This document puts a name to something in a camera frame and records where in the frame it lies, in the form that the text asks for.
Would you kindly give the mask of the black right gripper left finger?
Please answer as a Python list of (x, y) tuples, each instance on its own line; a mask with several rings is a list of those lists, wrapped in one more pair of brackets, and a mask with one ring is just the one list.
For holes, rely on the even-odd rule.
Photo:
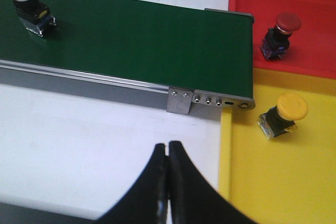
[(160, 143), (134, 184), (97, 223), (166, 223), (167, 208), (167, 156)]

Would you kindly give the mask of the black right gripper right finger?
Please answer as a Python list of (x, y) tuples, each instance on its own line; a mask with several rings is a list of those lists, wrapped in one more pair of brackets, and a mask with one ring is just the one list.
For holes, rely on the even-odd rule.
[(180, 141), (169, 142), (169, 181), (173, 223), (255, 223), (208, 183)]

